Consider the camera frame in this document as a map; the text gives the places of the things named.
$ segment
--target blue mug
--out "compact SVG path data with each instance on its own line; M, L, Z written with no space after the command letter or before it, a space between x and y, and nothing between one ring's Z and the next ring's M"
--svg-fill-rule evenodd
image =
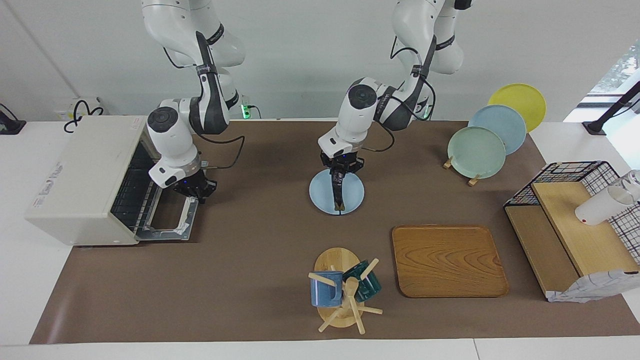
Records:
M342 272L315 271L314 274L333 280L337 288L311 279L311 304L315 307L336 307L342 305Z

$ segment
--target wooden board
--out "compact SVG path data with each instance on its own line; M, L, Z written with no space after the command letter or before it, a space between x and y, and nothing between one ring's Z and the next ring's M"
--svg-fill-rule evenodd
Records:
M500 297L509 291L486 227L398 226L392 237L398 283L407 297Z
M342 247L332 247L330 249L325 250L318 258L316 259L316 263L314 265L314 271L325 271L331 270L332 265L333 268L337 271L345 272L355 265L359 264L360 260L356 256L356 254L352 253L348 249ZM346 306L347 298L342 297L343 307ZM323 321L326 321L329 316L336 310L336 307L318 307L318 314ZM353 316L353 313L348 310L341 311L338 316L331 321L331 326L333 327L349 327L356 323L356 318Z
M580 276L541 206L505 209L542 292L565 291Z
M591 197L582 183L537 183L533 190L580 276L638 265L608 222L591 226L575 217L575 208Z

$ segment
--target plate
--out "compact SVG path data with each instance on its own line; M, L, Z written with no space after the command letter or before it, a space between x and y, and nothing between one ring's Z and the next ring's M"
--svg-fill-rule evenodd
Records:
M471 179L497 174L506 159L507 152L498 135L483 127L470 126L460 129L449 141L447 150L451 165L457 172Z
M478 110L469 126L493 131L502 139L507 155L516 152L527 137L527 125L522 116L505 105L488 105Z
M538 89L527 84L511 84L500 88L489 99L489 105L506 105L517 111L527 124L527 132L542 123L547 102Z
M329 172L329 169L320 171L309 184L309 196L314 205L331 215L345 215L357 209L364 200L364 185L360 178L353 173L344 176L342 180L344 211L337 211L333 203L333 188Z

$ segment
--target mug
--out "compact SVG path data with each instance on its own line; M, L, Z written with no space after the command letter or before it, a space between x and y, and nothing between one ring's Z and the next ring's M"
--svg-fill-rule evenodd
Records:
M336 307L342 305L342 272L315 271L314 274L333 280L337 288L311 279L311 304L316 307Z
M370 272L364 280L360 280L360 276L368 266L369 260L363 260L361 263L350 268L342 275L343 281L347 281L350 277L358 279L358 291L356 291L356 295L354 296L357 302L367 301L382 290L382 286L373 271Z

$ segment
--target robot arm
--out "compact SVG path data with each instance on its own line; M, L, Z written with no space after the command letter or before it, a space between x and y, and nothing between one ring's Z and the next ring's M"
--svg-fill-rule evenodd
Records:
M462 64L463 53L455 41L455 17L471 0L400 0L394 8L392 22L401 49L396 51L407 76L400 88L384 85L372 78L354 82L340 107L338 122L318 139L323 165L332 175L335 210L343 210L342 179L348 172L364 166L357 152L367 136L372 121L391 131L406 129L414 117L424 117L429 69L452 74ZM358 94L373 94L373 102L358 101Z
M244 61L240 41L226 32L211 0L142 2L149 34L177 63L194 66L201 94L190 99L167 99L148 117L147 129L162 158L149 171L160 187L197 197L200 202L215 190L200 168L200 157L191 132L220 134L229 124L229 108L239 95L230 74L218 69Z

